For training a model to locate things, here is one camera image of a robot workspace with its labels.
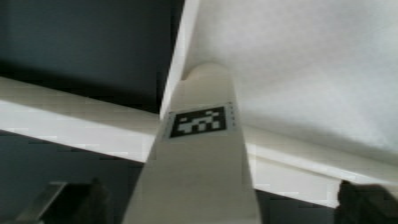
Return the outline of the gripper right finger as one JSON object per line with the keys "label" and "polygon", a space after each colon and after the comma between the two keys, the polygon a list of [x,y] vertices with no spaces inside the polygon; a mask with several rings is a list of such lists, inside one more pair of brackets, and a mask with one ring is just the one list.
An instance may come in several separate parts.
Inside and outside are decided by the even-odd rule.
{"label": "gripper right finger", "polygon": [[398,199],[377,185],[340,184],[334,224],[398,224]]}

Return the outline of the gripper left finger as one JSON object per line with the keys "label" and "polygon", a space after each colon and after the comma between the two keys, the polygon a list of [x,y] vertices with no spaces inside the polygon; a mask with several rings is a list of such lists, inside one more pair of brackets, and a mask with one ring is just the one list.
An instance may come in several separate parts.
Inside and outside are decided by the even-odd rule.
{"label": "gripper left finger", "polygon": [[109,224],[109,192],[89,183],[50,182],[16,216],[16,224]]}

